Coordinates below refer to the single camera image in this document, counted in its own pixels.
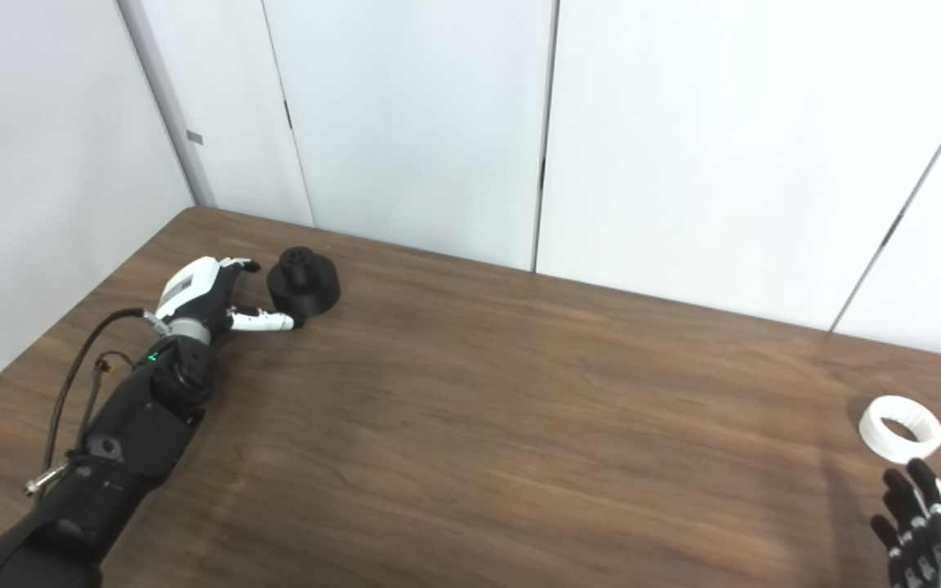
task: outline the black cable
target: black cable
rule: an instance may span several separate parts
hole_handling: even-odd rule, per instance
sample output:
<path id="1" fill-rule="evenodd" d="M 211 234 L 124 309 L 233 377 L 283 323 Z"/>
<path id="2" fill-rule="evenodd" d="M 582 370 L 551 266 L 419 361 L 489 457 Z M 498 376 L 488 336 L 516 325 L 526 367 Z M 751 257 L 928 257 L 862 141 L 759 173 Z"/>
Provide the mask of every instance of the black cable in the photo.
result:
<path id="1" fill-rule="evenodd" d="M 82 450 L 82 440 L 86 436 L 86 432 L 89 431 L 89 420 L 93 416 L 93 408 L 96 406 L 96 397 L 100 394 L 100 384 L 104 382 L 104 373 L 108 371 L 108 364 L 105 360 L 108 356 L 119 357 L 122 361 L 126 362 L 126 365 L 130 366 L 130 371 L 133 371 L 133 368 L 136 365 L 133 363 L 133 360 L 130 359 L 130 356 L 124 354 L 122 351 L 104 351 L 102 354 L 96 356 L 96 360 L 93 362 L 93 387 L 89 390 L 89 398 L 86 399 L 86 411 L 83 412 L 82 421 L 78 424 L 78 433 L 75 435 L 75 445 L 71 448 L 72 451 Z"/>
<path id="2" fill-rule="evenodd" d="M 141 318 L 143 315 L 145 315 L 145 310 L 143 309 L 124 309 L 109 314 L 107 318 L 100 321 L 100 324 L 96 325 L 93 332 L 90 332 L 89 337 L 86 338 L 86 342 L 83 343 L 82 348 L 78 350 L 74 361 L 71 362 L 71 368 L 68 369 L 68 375 L 64 377 L 64 383 L 60 385 L 60 392 L 56 396 L 56 405 L 53 405 L 53 414 L 49 418 L 49 435 L 46 439 L 45 455 L 42 455 L 42 472 L 49 470 L 50 466 L 53 464 L 53 450 L 56 449 L 56 431 L 60 428 L 60 414 L 64 412 L 64 402 L 67 401 L 68 390 L 71 390 L 71 383 L 74 382 L 75 375 L 78 375 L 78 369 L 82 367 L 82 361 L 86 358 L 86 354 L 89 353 L 93 342 L 96 341 L 97 337 L 100 337 L 100 333 L 103 332 L 109 324 L 115 323 L 116 320 L 126 317 Z M 34 495 L 34 503 L 36 503 L 36 505 L 42 500 L 42 494 L 44 494 L 44 492 L 40 490 Z"/>

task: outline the black knob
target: black knob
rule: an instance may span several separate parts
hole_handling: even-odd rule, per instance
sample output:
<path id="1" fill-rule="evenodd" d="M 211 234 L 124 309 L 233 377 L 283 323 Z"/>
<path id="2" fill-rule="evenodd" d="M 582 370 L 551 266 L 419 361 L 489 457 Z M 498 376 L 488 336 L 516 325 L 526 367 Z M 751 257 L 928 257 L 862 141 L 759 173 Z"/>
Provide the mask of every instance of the black knob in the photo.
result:
<path id="1" fill-rule="evenodd" d="M 292 247 L 278 257 L 268 273 L 268 290 L 275 308 L 288 314 L 296 327 L 324 314 L 340 299 L 336 265 L 306 247 Z"/>

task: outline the wooden table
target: wooden table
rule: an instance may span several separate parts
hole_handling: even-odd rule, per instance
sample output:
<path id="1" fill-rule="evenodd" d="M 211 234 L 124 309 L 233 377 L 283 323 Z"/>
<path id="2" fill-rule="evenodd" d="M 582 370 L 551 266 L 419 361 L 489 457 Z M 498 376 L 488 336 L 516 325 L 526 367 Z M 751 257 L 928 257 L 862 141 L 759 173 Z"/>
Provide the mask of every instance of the wooden table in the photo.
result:
<path id="1" fill-rule="evenodd" d="M 195 257 L 292 245 L 336 262 L 340 304 L 228 335 L 206 423 L 107 586 L 885 585 L 885 463 L 855 422 L 879 394 L 941 418 L 940 356 L 206 208 L 0 376 L 0 532 L 102 316 L 153 308 Z M 270 305 L 262 274 L 236 294 Z M 151 341 L 123 321 L 98 347 Z"/>

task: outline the white ring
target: white ring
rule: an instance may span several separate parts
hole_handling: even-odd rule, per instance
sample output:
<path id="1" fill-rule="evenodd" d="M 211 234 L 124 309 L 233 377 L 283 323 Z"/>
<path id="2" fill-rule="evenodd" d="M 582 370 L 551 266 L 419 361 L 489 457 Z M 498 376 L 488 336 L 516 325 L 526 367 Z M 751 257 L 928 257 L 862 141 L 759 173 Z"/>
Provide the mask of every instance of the white ring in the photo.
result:
<path id="1" fill-rule="evenodd" d="M 884 418 L 910 429 L 917 440 L 901 438 L 885 425 Z M 939 449 L 941 425 L 931 410 L 918 402 L 903 397 L 878 397 L 863 413 L 859 435 L 877 455 L 894 464 L 907 464 L 912 458 L 923 459 Z"/>

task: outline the cable connector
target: cable connector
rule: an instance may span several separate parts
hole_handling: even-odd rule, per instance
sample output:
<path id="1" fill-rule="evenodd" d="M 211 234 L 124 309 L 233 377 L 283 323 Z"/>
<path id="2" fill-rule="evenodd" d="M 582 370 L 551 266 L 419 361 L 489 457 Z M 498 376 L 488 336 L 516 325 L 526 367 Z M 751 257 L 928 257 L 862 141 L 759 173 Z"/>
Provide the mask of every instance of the cable connector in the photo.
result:
<path id="1" fill-rule="evenodd" d="M 41 492 L 43 488 L 47 487 L 50 483 L 54 483 L 56 480 L 59 480 L 65 472 L 68 471 L 68 468 L 71 468 L 71 461 L 61 461 L 59 465 L 55 468 L 51 468 L 38 474 L 37 477 L 27 481 L 24 484 L 24 494 L 26 496 L 34 496 Z"/>
<path id="2" fill-rule="evenodd" d="M 145 311 L 145 313 L 143 314 L 143 319 L 147 323 L 150 323 L 150 325 L 152 325 L 152 327 L 154 328 L 154 331 L 158 333 L 159 337 L 165 337 L 166 335 L 169 334 L 169 332 L 172 331 L 172 329 L 169 328 L 169 325 L 165 323 L 164 320 L 154 315 L 153 312 Z"/>

